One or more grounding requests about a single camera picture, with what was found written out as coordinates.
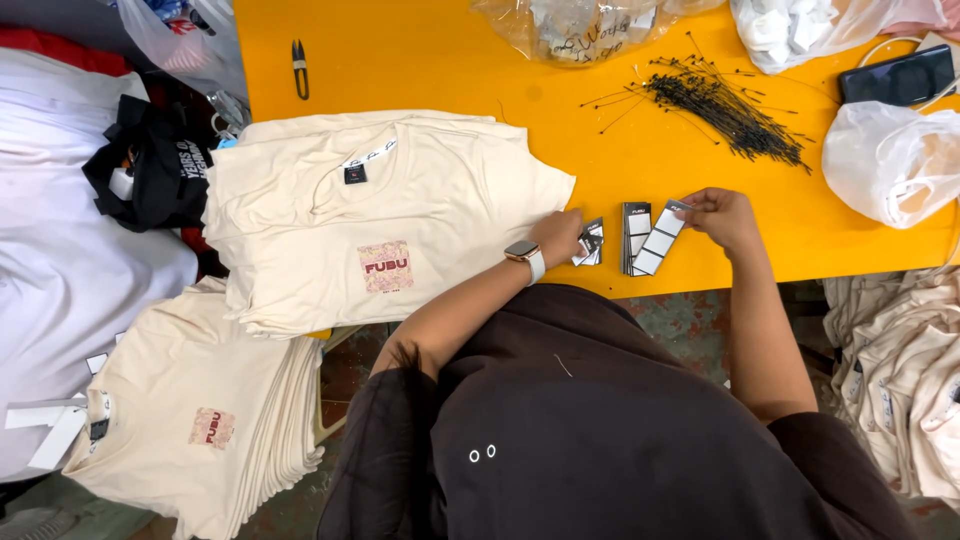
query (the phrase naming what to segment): clear plastic bag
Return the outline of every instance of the clear plastic bag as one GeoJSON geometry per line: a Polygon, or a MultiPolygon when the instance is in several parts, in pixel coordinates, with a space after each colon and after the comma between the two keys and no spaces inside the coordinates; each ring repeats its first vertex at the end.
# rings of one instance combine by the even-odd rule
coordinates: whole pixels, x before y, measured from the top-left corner
{"type": "Polygon", "coordinates": [[[174,31],[142,0],[117,0],[124,28],[157,67],[200,93],[226,90],[245,103],[247,79],[235,31],[209,36],[188,21],[174,31]]]}
{"type": "Polygon", "coordinates": [[[528,59],[590,67],[724,1],[472,0],[472,8],[528,59]]]}
{"type": "Polygon", "coordinates": [[[960,196],[957,156],[960,113],[849,103],[827,132],[824,176],[852,209],[907,229],[960,196]]]}
{"type": "Polygon", "coordinates": [[[939,0],[831,0],[816,2],[813,0],[731,0],[730,9],[733,20],[736,21],[736,30],[740,39],[747,46],[750,60],[760,71],[774,75],[784,69],[800,65],[805,61],[817,57],[833,55],[847,49],[862,45],[873,39],[887,26],[902,22],[936,23],[943,19],[943,10],[939,0]],[[816,38],[808,47],[797,48],[789,44],[793,32],[796,30],[798,12],[802,6],[826,4],[828,9],[821,10],[821,20],[817,23],[826,23],[820,30],[810,30],[816,38]],[[770,50],[756,50],[751,47],[755,39],[757,25],[764,22],[756,7],[777,6],[779,12],[777,20],[783,20],[789,25],[788,38],[773,46],[770,50]]]}

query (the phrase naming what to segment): white cloth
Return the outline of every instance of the white cloth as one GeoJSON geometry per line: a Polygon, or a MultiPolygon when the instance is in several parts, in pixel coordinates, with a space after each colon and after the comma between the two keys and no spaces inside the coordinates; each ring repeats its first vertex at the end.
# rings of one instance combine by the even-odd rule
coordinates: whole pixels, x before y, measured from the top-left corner
{"type": "Polygon", "coordinates": [[[502,260],[575,181],[522,128],[430,110],[254,124],[213,160],[204,234],[228,317],[281,339],[402,320],[502,260]],[[352,160],[365,182],[345,182],[352,160]]]}
{"type": "Polygon", "coordinates": [[[63,474],[94,494],[178,518],[175,540],[228,540],[276,492],[315,471],[323,342],[254,339],[205,278],[140,313],[87,389],[104,438],[81,433],[63,474]]]}
{"type": "MultiPolygon", "coordinates": [[[[85,359],[152,300],[196,279],[169,232],[131,233],[94,207],[81,166],[107,144],[135,73],[88,73],[0,48],[0,420],[10,402],[63,399],[90,381],[85,359]]],[[[0,426],[0,481],[49,471],[27,462],[49,428],[0,426]]]]}
{"type": "Polygon", "coordinates": [[[894,489],[960,510],[960,270],[824,282],[836,415],[894,489]]]}

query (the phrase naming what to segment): woman's left hand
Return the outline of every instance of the woman's left hand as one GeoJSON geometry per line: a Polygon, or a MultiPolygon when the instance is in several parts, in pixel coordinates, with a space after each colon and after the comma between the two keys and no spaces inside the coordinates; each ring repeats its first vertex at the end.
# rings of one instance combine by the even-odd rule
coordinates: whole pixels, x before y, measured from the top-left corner
{"type": "Polygon", "coordinates": [[[534,226],[530,231],[530,241],[540,245],[543,263],[549,270],[576,255],[586,255],[577,241],[583,231],[584,214],[580,209],[555,211],[534,226]]]}

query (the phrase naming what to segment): concrete floor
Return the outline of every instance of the concrete floor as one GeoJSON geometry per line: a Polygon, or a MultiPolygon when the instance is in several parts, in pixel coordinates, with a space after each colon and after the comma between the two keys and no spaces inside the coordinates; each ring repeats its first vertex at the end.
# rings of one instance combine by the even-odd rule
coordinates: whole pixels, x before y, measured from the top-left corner
{"type": "MultiPolygon", "coordinates": [[[[801,283],[800,289],[808,299],[822,299],[822,289],[813,282],[801,283]]],[[[722,289],[622,299],[617,303],[629,310],[650,335],[688,367],[722,384],[727,380],[724,351],[730,327],[729,300],[730,291],[722,289]]],[[[832,356],[820,317],[801,317],[793,323],[798,341],[832,356]]],[[[388,334],[388,325],[368,325],[324,359],[325,425],[346,412],[350,397],[366,380],[388,334]]],[[[815,386],[828,382],[826,376],[814,374],[813,377],[815,386]]],[[[340,435],[337,433],[324,443],[326,453],[320,469],[264,504],[241,529],[240,540],[313,538],[340,449],[340,435]]],[[[922,538],[960,538],[960,516],[943,503],[913,500],[903,505],[922,538]]]]}

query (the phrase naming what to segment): black t-shirt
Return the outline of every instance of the black t-shirt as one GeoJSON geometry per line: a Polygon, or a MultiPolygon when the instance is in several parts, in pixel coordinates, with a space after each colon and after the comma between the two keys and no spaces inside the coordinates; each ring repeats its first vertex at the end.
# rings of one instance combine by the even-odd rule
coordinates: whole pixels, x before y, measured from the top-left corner
{"type": "Polygon", "coordinates": [[[915,538],[836,419],[765,428],[583,289],[518,294],[440,373],[356,394],[320,540],[915,538]]]}

